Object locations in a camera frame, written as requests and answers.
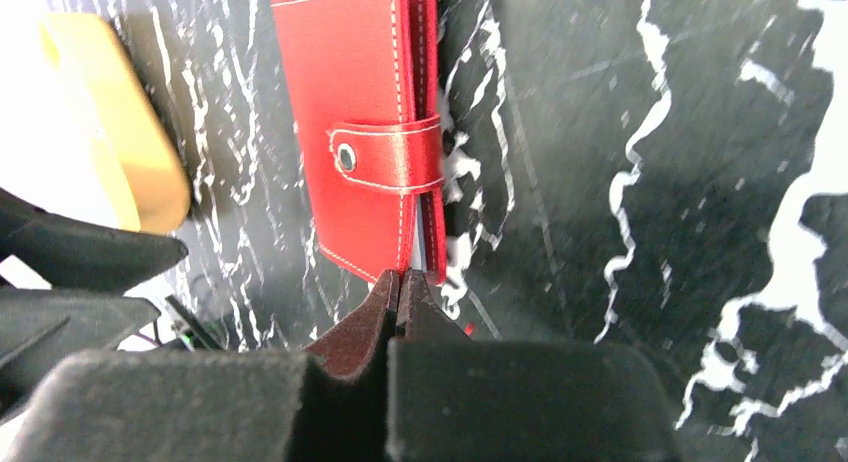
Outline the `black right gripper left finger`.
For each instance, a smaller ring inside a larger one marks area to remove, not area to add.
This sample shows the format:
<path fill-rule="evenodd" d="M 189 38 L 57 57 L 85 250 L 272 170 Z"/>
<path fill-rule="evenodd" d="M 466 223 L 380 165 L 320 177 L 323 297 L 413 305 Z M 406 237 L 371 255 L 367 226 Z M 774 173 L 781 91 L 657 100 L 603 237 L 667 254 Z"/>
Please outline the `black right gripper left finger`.
<path fill-rule="evenodd" d="M 379 461 L 399 275 L 301 351 L 82 351 L 35 390 L 9 461 Z"/>

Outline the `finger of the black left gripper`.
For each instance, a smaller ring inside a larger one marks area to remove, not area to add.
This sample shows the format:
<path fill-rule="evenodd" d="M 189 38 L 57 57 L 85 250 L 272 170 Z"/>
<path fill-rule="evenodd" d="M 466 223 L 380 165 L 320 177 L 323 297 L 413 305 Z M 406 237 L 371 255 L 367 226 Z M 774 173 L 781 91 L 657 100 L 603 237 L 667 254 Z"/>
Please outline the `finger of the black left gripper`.
<path fill-rule="evenodd" d="M 66 356 L 115 349 L 160 311 L 143 298 L 76 290 L 1 290 L 1 414 L 20 412 Z"/>
<path fill-rule="evenodd" d="M 78 221 L 1 192 L 1 257 L 16 257 L 53 287 L 123 294 L 187 255 L 176 238 Z"/>

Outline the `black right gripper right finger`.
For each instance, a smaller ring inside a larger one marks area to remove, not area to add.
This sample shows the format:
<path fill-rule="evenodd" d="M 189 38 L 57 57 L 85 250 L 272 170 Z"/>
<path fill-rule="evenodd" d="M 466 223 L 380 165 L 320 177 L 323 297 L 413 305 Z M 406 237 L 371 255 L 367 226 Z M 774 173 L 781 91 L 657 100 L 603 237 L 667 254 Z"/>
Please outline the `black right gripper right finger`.
<path fill-rule="evenodd" d="M 622 345 L 474 341 L 424 275 L 401 282 L 387 345 L 391 461 L 679 461 L 662 384 Z"/>

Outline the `red leather card holder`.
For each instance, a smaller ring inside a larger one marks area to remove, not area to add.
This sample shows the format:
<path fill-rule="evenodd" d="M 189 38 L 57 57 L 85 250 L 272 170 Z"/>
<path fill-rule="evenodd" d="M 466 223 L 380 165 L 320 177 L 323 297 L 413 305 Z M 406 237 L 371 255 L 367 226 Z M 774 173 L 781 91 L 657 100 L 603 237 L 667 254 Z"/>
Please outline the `red leather card holder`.
<path fill-rule="evenodd" d="M 321 252 L 375 282 L 447 268 L 437 0 L 271 0 Z"/>

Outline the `yellow oval tray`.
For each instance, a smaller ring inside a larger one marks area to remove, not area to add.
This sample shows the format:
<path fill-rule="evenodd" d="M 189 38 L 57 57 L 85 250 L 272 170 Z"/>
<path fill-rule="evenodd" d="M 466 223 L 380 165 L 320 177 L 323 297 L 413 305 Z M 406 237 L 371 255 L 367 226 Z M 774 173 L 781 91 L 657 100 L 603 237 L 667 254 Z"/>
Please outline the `yellow oval tray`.
<path fill-rule="evenodd" d="M 49 13 L 38 28 L 119 228 L 178 229 L 191 206 L 188 178 L 116 31 L 93 13 Z"/>

